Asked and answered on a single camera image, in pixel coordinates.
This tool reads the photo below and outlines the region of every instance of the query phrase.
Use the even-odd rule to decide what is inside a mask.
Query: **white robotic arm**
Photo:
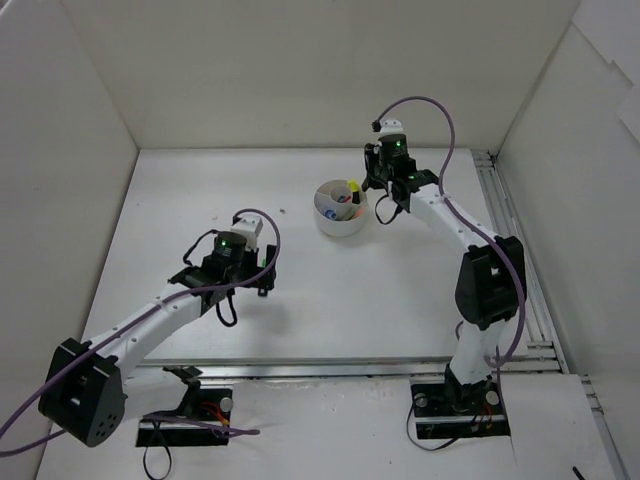
[[[523,286],[524,250],[517,238],[500,238],[452,198],[447,197],[449,205],[445,203],[438,177],[429,170],[418,170],[416,161],[409,157],[407,139],[398,120],[385,120],[379,127],[378,142],[365,146],[367,178],[363,189],[385,190],[397,204],[396,214],[411,213],[462,255],[455,300],[465,323],[456,353],[445,371],[445,390],[449,401],[464,410],[477,402],[487,387],[491,367],[485,359],[495,354],[506,322],[517,312],[518,299],[503,262],[485,240],[452,213],[451,206],[496,242],[515,266]]]
[[[191,265],[185,255],[185,263],[190,266],[172,277],[163,291],[138,312],[88,342],[80,344],[68,339],[62,343],[54,353],[47,380],[86,354],[91,346],[101,345],[123,332],[47,390],[38,405],[40,412],[93,447],[105,441],[123,421],[176,410],[190,389],[199,388],[197,378],[188,369],[141,376],[134,376],[134,369],[176,330],[212,307],[218,309],[220,301],[231,302],[234,285],[257,288],[260,296],[266,296],[274,288],[275,246],[267,247],[269,265],[258,266],[257,240],[262,226],[259,216],[244,214],[234,219],[229,231],[208,232],[217,234],[215,246],[201,266]],[[220,312],[217,313],[226,326],[234,325],[224,322]]]

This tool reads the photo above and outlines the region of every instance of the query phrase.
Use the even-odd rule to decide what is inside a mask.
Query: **cable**
[[[227,301],[229,302],[229,310],[231,310],[231,318],[233,318],[233,321],[231,322],[227,322],[224,317],[222,316],[222,310],[220,309],[220,302],[216,303],[216,315],[218,316],[218,320],[220,320],[220,323],[222,323],[225,327],[235,327],[238,324],[238,314],[236,312],[235,307],[233,306],[233,296],[231,295],[231,292],[227,293]]]
[[[153,433],[151,434],[151,438],[147,443],[147,446],[144,449],[144,454],[142,454],[142,468],[144,468],[144,473],[147,475],[149,480],[165,480],[169,474],[171,473],[171,469],[173,468],[173,457],[171,456],[171,450],[169,450],[169,445],[167,444],[167,440],[164,438],[164,435],[160,431],[160,423],[157,421],[151,422],[153,425]],[[160,443],[162,444],[162,448],[167,452],[167,457],[169,458],[169,467],[167,468],[167,473],[164,474],[163,477],[157,478],[151,475],[149,472],[149,468],[147,467],[147,452],[149,451],[149,445],[153,442],[154,438],[158,436],[160,438]]]
[[[242,435],[251,435],[251,436],[260,435],[260,430],[258,430],[257,428],[254,428],[251,430],[242,430],[240,428],[224,427],[224,426],[221,427],[220,425],[212,425],[210,423],[201,422],[198,420],[191,420],[190,418],[170,417],[167,415],[160,415],[156,413],[145,415],[142,418],[144,420],[156,420],[159,422],[179,423],[182,425],[192,425],[194,427],[206,428],[215,433],[226,434],[228,435],[228,438],[240,437]]]
[[[442,168],[440,169],[440,175],[439,175],[440,180],[438,182],[438,189],[439,189],[440,196],[442,197],[442,200],[443,200],[444,204],[447,206],[447,208],[449,208],[449,210],[451,211],[453,216],[456,217],[460,221],[460,223],[462,223],[469,230],[471,230],[473,233],[475,233],[480,238],[482,238],[485,242],[487,242],[487,244],[489,244],[489,246],[496,252],[496,254],[500,258],[500,260],[502,260],[502,263],[504,263],[505,267],[509,271],[509,274],[511,275],[511,279],[513,280],[513,283],[514,283],[514,285],[516,287],[516,294],[518,296],[518,327],[516,329],[516,334],[515,334],[515,336],[513,338],[513,342],[511,342],[511,345],[507,349],[507,351],[504,354],[504,356],[502,357],[502,359],[496,359],[496,362],[493,362],[491,360],[491,358],[489,358],[488,356],[485,357],[485,361],[487,362],[487,364],[490,367],[499,368],[499,367],[503,366],[504,364],[506,364],[509,360],[511,360],[511,357],[513,356],[513,353],[516,351],[516,348],[518,347],[518,344],[520,343],[520,338],[522,337],[522,332],[524,331],[524,324],[525,324],[524,286],[522,285],[522,282],[520,281],[520,277],[518,276],[518,272],[516,272],[516,268],[514,267],[513,263],[511,263],[511,260],[509,260],[509,257],[507,257],[507,255],[502,251],[502,249],[498,246],[498,244],[491,237],[486,235],[482,230],[477,228],[473,223],[469,222],[469,220],[467,220],[456,209],[456,207],[451,203],[451,201],[449,200],[449,198],[446,195],[446,192],[444,190],[444,177],[445,177],[445,172],[447,171],[447,167],[449,166],[449,162],[451,161],[451,157],[453,156],[453,151],[454,151],[455,146],[456,146],[456,131],[455,131],[455,127],[453,126],[453,119],[451,118],[451,115],[449,114],[447,109],[444,107],[444,105],[442,105],[440,102],[438,102],[437,100],[434,100],[433,98],[430,98],[430,97],[424,97],[424,96],[419,96],[419,95],[413,95],[413,96],[410,96],[410,97],[404,97],[404,98],[401,98],[400,100],[398,100],[396,102],[393,102],[391,105],[389,105],[387,108],[385,108],[382,111],[382,113],[380,115],[378,115],[378,118],[375,121],[376,122],[380,122],[380,120],[382,120],[382,117],[384,117],[392,109],[394,109],[395,107],[397,107],[398,105],[400,105],[402,103],[409,102],[409,101],[412,101],[412,100],[420,100],[420,101],[427,102],[427,103],[430,103],[432,105],[435,105],[444,114],[444,116],[447,119],[447,123],[449,124],[449,132],[450,132],[450,136],[451,136],[451,140],[449,142],[449,151],[447,152],[447,156],[446,156],[446,158],[444,160],[444,163],[442,164]]]
[[[380,205],[380,202],[382,200],[384,200],[385,198],[389,198],[389,194],[388,193],[386,195],[383,195],[382,197],[380,197],[378,199],[378,201],[376,202],[376,206],[373,208],[373,213],[376,214],[376,218],[378,219],[378,223],[380,223],[382,225],[389,225],[389,224],[391,224],[391,222],[393,222],[396,219],[396,217],[398,215],[400,215],[402,213],[402,207],[400,205],[396,206],[396,211],[393,212],[393,216],[387,222],[383,222],[382,219],[380,218],[380,215],[378,214],[378,205]]]
[[[410,432],[410,428],[409,428],[409,423],[411,421],[411,415],[413,414],[415,405],[413,402],[411,402],[411,408],[409,409],[409,414],[407,415],[407,422],[406,422],[406,427],[407,427],[407,437],[409,438],[409,440],[411,441],[411,443],[413,443],[416,447],[418,447],[420,450],[425,450],[427,452],[437,452],[438,450],[444,450],[445,448],[453,445],[454,443],[456,443],[458,440],[460,440],[460,437],[454,437],[451,438],[447,441],[445,441],[443,444],[438,445],[435,448],[429,448],[429,447],[425,447],[424,445],[420,445],[418,442],[416,442],[413,437],[411,436],[411,432]],[[469,423],[469,425],[473,425],[476,421],[476,418],[478,418],[478,416],[474,416],[471,419],[471,422]]]
[[[580,473],[580,470],[578,470],[578,467],[573,467],[573,468],[571,469],[571,471],[574,473],[574,475],[576,476],[576,478],[577,478],[578,480],[587,480],[586,478],[584,478],[584,477],[582,476],[582,474]]]
[[[46,437],[42,437],[41,439],[36,440],[35,442],[31,442],[20,448],[16,448],[15,450],[7,450],[4,452],[0,452],[0,458],[7,458],[7,457],[13,457],[15,455],[20,455],[21,453],[27,452],[32,448],[39,447],[40,445],[43,445],[48,441],[53,440],[54,438],[58,438],[60,435],[63,435],[65,433],[67,433],[66,430],[59,430],[56,433],[49,434]]]
[[[205,412],[213,415],[223,426],[225,427],[229,426],[229,420],[224,418],[224,416],[222,415],[222,411],[220,410],[220,407],[215,403],[202,402],[202,405],[200,405],[200,408]]]
[[[500,359],[500,347],[498,346],[496,346],[496,359]],[[508,422],[507,406],[504,404],[504,396],[502,395],[502,373],[500,372],[500,368],[499,366],[496,367],[496,387],[498,389],[498,400],[500,400],[500,405],[502,405],[502,414]]]
[[[216,230],[215,228],[213,230],[209,230],[208,232],[203,233],[202,235],[200,235],[200,237],[198,238],[198,240],[196,240],[196,243],[194,243],[193,245],[191,245],[189,247],[189,250],[187,250],[187,253],[185,253],[182,256],[182,262],[185,265],[189,265],[190,267],[193,267],[193,263],[191,263],[191,260],[189,260],[189,256],[193,253],[193,251],[198,247],[198,245],[200,244],[200,242],[202,241],[202,239],[204,237],[206,237],[207,235],[215,235],[218,232],[218,230]]]
[[[484,408],[487,410],[487,413],[489,414],[489,423],[487,424],[487,427],[485,428],[485,430],[489,430],[493,426],[493,410],[491,410],[491,407],[489,406],[488,403],[484,404]]]
[[[464,322],[460,322],[458,325],[456,325],[456,339],[460,340],[460,329],[462,328],[462,324]]]
[[[66,367],[61,369],[58,373],[56,373],[53,377],[51,377],[44,385],[42,385],[40,388],[38,388],[27,400],[24,401],[24,403],[22,405],[20,405],[18,407],[18,409],[0,427],[0,440],[2,440],[2,438],[4,438],[4,436],[6,435],[7,431],[16,422],[16,420],[18,420],[18,418],[20,418],[22,416],[22,414],[27,410],[27,408],[29,408],[38,398],[40,398],[40,396],[42,396],[42,394],[44,394],[51,387],[53,387],[55,384],[60,382],[67,373],[69,373],[74,368],[76,368],[78,365],[80,365],[85,360],[87,360],[91,355],[93,355],[94,353],[96,353],[100,349],[104,348],[105,346],[109,345],[110,343],[114,342],[115,340],[120,338],[123,334],[125,334],[129,330],[137,327],[138,325],[140,325],[145,320],[148,320],[150,317],[152,317],[155,313],[157,313],[160,310],[160,308],[161,308],[160,305],[161,304],[168,305],[171,302],[177,300],[178,298],[184,297],[186,295],[195,295],[195,294],[200,294],[200,293],[215,292],[215,291],[219,291],[219,290],[230,290],[232,288],[243,287],[245,285],[249,285],[251,283],[256,282],[257,280],[261,279],[264,275],[266,275],[275,266],[276,260],[278,259],[278,256],[280,255],[280,247],[281,247],[280,230],[278,229],[278,226],[276,225],[276,222],[273,220],[273,218],[271,218],[267,213],[265,213],[265,212],[263,212],[261,210],[258,210],[258,209],[255,209],[255,208],[245,208],[245,209],[242,209],[242,210],[239,210],[238,212],[236,212],[234,217],[242,215],[243,213],[256,213],[258,215],[261,215],[262,217],[264,217],[271,224],[271,227],[274,230],[274,233],[275,233],[275,236],[276,236],[276,249],[275,249],[273,258],[271,259],[271,261],[267,264],[267,266],[264,269],[262,269],[260,272],[258,272],[253,277],[248,278],[246,280],[242,280],[241,282],[238,282],[238,283],[235,283],[235,284],[212,285],[212,286],[208,286],[208,287],[189,288],[189,289],[181,290],[180,292],[174,293],[173,295],[169,295],[168,297],[162,299],[160,302],[158,302],[158,304],[156,304],[153,307],[149,308],[149,310],[147,310],[146,312],[144,312],[143,314],[141,314],[140,316],[138,316],[137,318],[132,320],[130,323],[128,323],[127,325],[122,327],[120,330],[115,332],[113,335],[107,337],[105,340],[100,342],[98,345],[96,345],[95,347],[90,348],[85,353],[80,355],[74,361],[69,363],[69,365],[67,365]],[[37,447],[39,445],[42,445],[42,444],[48,442],[49,440],[53,440],[54,438],[59,437],[60,435],[62,435],[62,433],[64,433],[64,430],[61,430],[60,432],[56,432],[56,433],[54,433],[52,435],[48,435],[46,437],[43,437],[43,438],[41,438],[39,440],[36,440],[33,443],[25,445],[25,446],[23,446],[21,448],[18,448],[16,450],[0,451],[0,458],[11,457],[11,456],[18,455],[20,453],[26,452],[27,450],[31,450],[32,448],[35,448],[35,447]]]

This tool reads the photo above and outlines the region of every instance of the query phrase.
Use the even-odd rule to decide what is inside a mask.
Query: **white bowl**
[[[323,185],[323,187],[327,184],[334,184],[337,182],[336,180],[332,180],[331,182],[327,182]],[[330,220],[324,216],[324,212],[320,211],[319,207],[324,205],[323,202],[319,202],[319,196],[321,195],[320,187],[316,196],[314,198],[314,206],[313,206],[313,218],[316,221],[316,225],[320,229],[321,232],[329,235],[330,237],[348,237],[350,235],[354,235],[358,233],[364,224],[367,222],[367,217],[369,216],[369,206],[367,205],[367,196],[366,194],[360,190],[360,204],[358,208],[364,208],[364,212],[362,212],[357,218],[353,218],[351,220]],[[355,205],[349,204],[351,208],[355,209]]]

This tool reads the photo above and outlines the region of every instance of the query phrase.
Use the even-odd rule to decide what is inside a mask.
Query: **screw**
[[[500,403],[500,397],[493,390],[488,391],[484,398],[486,398],[487,403],[493,407]]]
[[[415,397],[413,397],[413,404],[418,408],[424,408],[429,403],[429,399],[424,393],[417,393]]]
[[[233,400],[230,397],[223,397],[220,400],[220,411],[223,413],[229,413],[233,408]]]

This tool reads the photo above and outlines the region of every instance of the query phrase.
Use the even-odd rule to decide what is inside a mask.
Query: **white floor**
[[[511,437],[461,440],[436,453],[406,438],[408,380],[242,383],[232,424],[262,433],[228,447],[173,448],[171,479],[575,480],[573,466],[588,480],[614,478],[578,377],[505,375],[504,397]],[[136,428],[123,424],[94,449],[60,437],[38,480],[145,478]],[[149,465],[163,474],[161,449],[151,450]]]
[[[413,149],[438,172],[444,150]],[[449,358],[461,320],[454,290],[461,256],[410,215],[331,239],[313,221],[315,189],[364,177],[362,151],[143,150],[109,251],[84,338],[152,300],[178,272],[203,232],[226,229],[244,207],[263,209],[282,231],[276,289],[268,298],[238,292],[239,324],[213,312],[182,328],[149,358],[167,363],[260,363],[335,359]],[[456,151],[447,190],[480,222],[489,214],[468,150]],[[379,197],[370,194],[370,203]],[[265,227],[263,245],[273,235]],[[193,255],[209,253],[211,240]],[[513,338],[515,321],[503,337]],[[526,331],[517,355],[526,353]]]

